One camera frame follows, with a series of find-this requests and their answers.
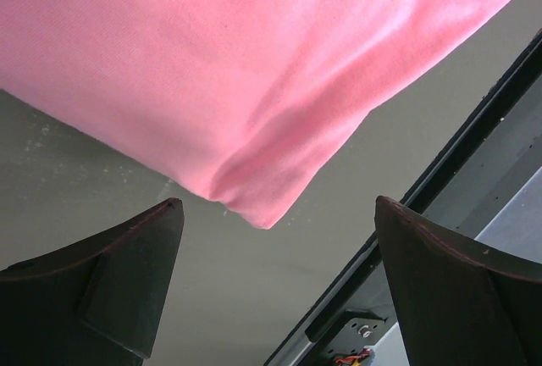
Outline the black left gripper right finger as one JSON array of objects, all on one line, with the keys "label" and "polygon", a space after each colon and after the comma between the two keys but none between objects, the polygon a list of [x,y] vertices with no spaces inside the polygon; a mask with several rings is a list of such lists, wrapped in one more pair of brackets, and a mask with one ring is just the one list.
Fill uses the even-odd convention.
[{"label": "black left gripper right finger", "polygon": [[375,230],[412,365],[539,365],[541,266],[388,197]]}]

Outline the pink t shirt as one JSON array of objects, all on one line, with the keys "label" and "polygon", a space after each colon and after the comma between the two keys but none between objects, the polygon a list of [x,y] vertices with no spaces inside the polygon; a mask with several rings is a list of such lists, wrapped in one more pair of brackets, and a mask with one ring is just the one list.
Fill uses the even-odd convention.
[{"label": "pink t shirt", "polygon": [[1,87],[268,229],[510,1],[1,0]]}]

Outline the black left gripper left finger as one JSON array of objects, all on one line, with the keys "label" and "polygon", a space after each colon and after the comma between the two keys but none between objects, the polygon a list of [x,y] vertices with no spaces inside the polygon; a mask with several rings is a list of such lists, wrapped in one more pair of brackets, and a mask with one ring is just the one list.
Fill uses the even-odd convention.
[{"label": "black left gripper left finger", "polygon": [[3,365],[141,365],[152,355],[185,222],[169,198],[1,272]]}]

